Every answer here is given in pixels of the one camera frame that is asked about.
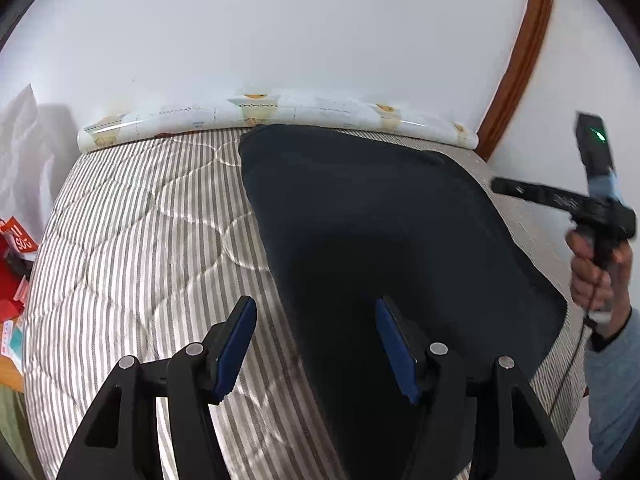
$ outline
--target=metal screw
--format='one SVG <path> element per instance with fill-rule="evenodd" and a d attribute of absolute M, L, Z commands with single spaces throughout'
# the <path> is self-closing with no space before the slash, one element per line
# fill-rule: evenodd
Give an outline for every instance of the metal screw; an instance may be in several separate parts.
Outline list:
<path fill-rule="evenodd" d="M 445 345 L 444 343 L 431 343 L 431 345 L 429 346 L 429 350 L 432 354 L 435 355 L 444 355 L 449 351 L 447 345 Z"/>
<path fill-rule="evenodd" d="M 120 361 L 118 361 L 118 366 L 126 370 L 127 368 L 131 368 L 135 362 L 136 360 L 133 358 L 133 356 L 125 355 L 124 357 L 120 358 Z"/>
<path fill-rule="evenodd" d="M 187 352 L 187 355 L 198 355 L 202 353 L 203 350 L 204 346 L 202 346 L 200 343 L 191 343 L 189 346 L 187 346 L 185 352 Z"/>
<path fill-rule="evenodd" d="M 507 370 L 510 370 L 516 365 L 515 361 L 506 355 L 503 355 L 502 357 L 498 358 L 498 364 L 502 368 L 506 368 Z"/>

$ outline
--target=green led light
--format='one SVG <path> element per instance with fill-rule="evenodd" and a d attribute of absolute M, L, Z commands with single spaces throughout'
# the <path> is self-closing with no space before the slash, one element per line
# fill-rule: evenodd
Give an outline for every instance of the green led light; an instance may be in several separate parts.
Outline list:
<path fill-rule="evenodd" d="M 596 130 L 595 128 L 589 128 L 594 134 L 596 134 L 598 136 L 598 138 L 602 141 L 602 142 L 607 142 L 607 139 L 605 138 L 605 136 L 603 134 L 601 134 L 598 130 Z"/>

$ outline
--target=quilted mattress pattern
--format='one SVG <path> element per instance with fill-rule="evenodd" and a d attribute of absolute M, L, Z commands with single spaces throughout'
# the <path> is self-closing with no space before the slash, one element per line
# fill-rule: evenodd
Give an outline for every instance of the quilted mattress pattern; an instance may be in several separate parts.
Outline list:
<path fill-rule="evenodd" d="M 242 187 L 245 129 L 124 144 L 81 156 L 46 229 L 27 305 L 25 390 L 38 454 L 55 478 L 82 416 L 118 359 L 167 358 L 228 316 L 238 297 L 258 306 L 257 328 L 233 392 L 211 414 L 234 479 L 341 479 L 268 269 Z M 426 140 L 345 131 L 435 150 L 486 190 L 516 243 L 569 298 L 560 262 L 515 201 L 489 190 L 475 153 Z M 569 308 L 532 386 L 548 409 L 577 342 Z M 584 390 L 576 361 L 553 422 L 561 435 Z M 177 480 L 165 400 L 158 401 L 164 476 Z M 466 478 L 462 472 L 460 478 Z"/>

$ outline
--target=green fabric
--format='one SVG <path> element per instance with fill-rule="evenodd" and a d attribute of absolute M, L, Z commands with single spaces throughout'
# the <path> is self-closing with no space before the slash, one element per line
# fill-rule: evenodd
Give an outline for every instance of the green fabric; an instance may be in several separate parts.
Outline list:
<path fill-rule="evenodd" d="M 24 395 L 0 385 L 0 431 L 4 439 L 34 480 L 44 480 L 27 422 Z"/>

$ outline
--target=white wall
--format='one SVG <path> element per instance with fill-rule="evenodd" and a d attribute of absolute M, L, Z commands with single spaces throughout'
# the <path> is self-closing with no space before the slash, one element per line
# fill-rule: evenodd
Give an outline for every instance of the white wall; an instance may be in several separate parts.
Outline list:
<path fill-rule="evenodd" d="M 477 128 L 527 0 L 37 0 L 0 52 L 78 126 L 215 89 L 340 91 Z"/>
<path fill-rule="evenodd" d="M 640 212 L 640 67 L 596 0 L 555 0 L 540 59 L 507 133 L 490 159 L 501 176 L 586 193 L 575 143 L 576 110 L 603 117 L 624 200 Z M 528 205 L 569 259 L 568 215 Z M 640 306 L 640 256 L 631 298 Z"/>
<path fill-rule="evenodd" d="M 574 470 L 575 480 L 598 480 L 600 473 L 591 463 L 591 442 L 589 442 L 589 397 L 580 402 L 574 423 L 564 437 L 564 452 Z"/>

